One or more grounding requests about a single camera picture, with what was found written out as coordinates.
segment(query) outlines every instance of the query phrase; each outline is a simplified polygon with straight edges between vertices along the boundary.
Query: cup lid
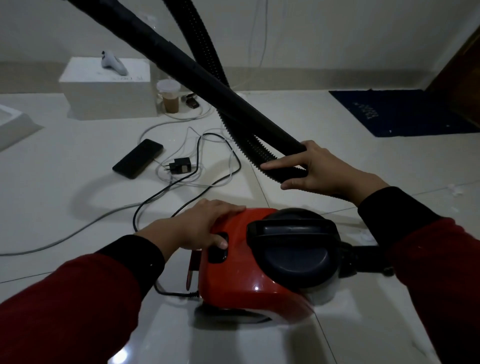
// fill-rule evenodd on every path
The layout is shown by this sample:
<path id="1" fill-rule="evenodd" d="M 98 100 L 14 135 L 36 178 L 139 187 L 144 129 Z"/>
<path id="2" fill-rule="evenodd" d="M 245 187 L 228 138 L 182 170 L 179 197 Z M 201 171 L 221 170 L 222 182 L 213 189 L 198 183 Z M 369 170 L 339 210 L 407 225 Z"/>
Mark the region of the cup lid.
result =
<path id="1" fill-rule="evenodd" d="M 160 80 L 156 83 L 156 89 L 160 92 L 179 92 L 181 84 L 178 81 L 169 78 Z"/>

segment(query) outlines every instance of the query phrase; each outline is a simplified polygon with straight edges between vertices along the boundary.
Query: plastic cup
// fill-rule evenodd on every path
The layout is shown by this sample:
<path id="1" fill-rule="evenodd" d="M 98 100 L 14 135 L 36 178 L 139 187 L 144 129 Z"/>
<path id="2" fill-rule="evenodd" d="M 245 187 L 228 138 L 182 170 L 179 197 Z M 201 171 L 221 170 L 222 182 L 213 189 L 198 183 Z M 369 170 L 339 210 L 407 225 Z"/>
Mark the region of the plastic cup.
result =
<path id="1" fill-rule="evenodd" d="M 170 114 L 179 112 L 180 88 L 180 83 L 171 79 L 160 80 L 156 83 L 156 89 L 163 98 L 165 111 Z"/>

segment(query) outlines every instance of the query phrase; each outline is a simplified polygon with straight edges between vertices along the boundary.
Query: blue mat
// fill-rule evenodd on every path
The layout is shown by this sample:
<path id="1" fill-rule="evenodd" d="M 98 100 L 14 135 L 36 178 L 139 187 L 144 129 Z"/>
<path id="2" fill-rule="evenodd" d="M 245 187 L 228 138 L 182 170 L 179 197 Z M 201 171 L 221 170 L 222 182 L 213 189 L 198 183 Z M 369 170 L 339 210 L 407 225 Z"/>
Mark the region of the blue mat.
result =
<path id="1" fill-rule="evenodd" d="M 378 137 L 480 132 L 477 126 L 422 90 L 330 93 Z"/>

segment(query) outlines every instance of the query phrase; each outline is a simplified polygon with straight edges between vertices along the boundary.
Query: smartphone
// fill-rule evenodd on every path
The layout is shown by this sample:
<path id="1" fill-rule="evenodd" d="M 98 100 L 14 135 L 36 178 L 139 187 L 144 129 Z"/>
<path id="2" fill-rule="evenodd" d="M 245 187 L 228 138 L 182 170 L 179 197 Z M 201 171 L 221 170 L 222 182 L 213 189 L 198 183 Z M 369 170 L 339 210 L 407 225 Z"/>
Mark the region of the smartphone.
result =
<path id="1" fill-rule="evenodd" d="M 163 145 L 150 139 L 143 140 L 120 162 L 113 166 L 116 173 L 131 180 L 136 178 L 147 166 L 162 153 Z"/>

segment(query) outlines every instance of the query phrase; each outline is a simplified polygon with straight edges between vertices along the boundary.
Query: shiny floor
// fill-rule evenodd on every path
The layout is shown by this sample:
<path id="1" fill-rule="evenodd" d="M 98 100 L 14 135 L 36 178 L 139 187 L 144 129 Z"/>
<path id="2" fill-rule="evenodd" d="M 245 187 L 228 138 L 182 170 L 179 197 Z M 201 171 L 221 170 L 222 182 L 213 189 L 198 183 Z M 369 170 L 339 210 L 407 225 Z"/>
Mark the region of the shiny floor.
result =
<path id="1" fill-rule="evenodd" d="M 296 139 L 313 139 L 355 167 L 379 174 L 480 238 L 480 134 L 379 139 L 325 91 L 257 92 L 247 99 Z M 136 145 L 144 129 L 166 121 L 165 116 L 77 121 L 69 118 L 69 105 L 62 94 L 0 95 L 0 104 L 28 113 L 45 127 L 0 153 L 4 172 L 0 251 L 45 245 L 110 209 L 142 201 L 161 188 L 154 167 L 134 182 L 115 175 L 111 167 Z M 187 126 L 202 132 L 220 125 L 213 114 L 158 127 L 147 137 L 166 150 L 175 150 Z M 185 148 L 193 146 L 194 135 L 190 134 Z M 308 208 L 335 221 L 342 239 L 372 244 L 353 205 L 281 191 L 245 158 L 242 164 L 241 174 L 229 185 L 210 191 L 207 198 L 249 207 Z M 228 170 L 226 147 L 205 143 L 204 165 L 206 182 L 224 174 Z M 199 191 L 182 187 L 167 194 L 147 209 L 141 225 L 169 216 Z M 131 233 L 131 216 L 132 211 L 122 211 L 49 250 L 0 258 L 0 301 L 39 281 L 64 261 Z M 160 278 L 165 289 L 184 287 L 188 259 L 186 251 L 175 253 Z M 438 363 L 408 292 L 396 278 L 359 274 L 344 279 L 335 298 L 318 307 L 316 316 L 290 327 L 200 324 L 193 317 L 197 304 L 151 291 L 144 300 L 139 327 L 111 362 Z"/>

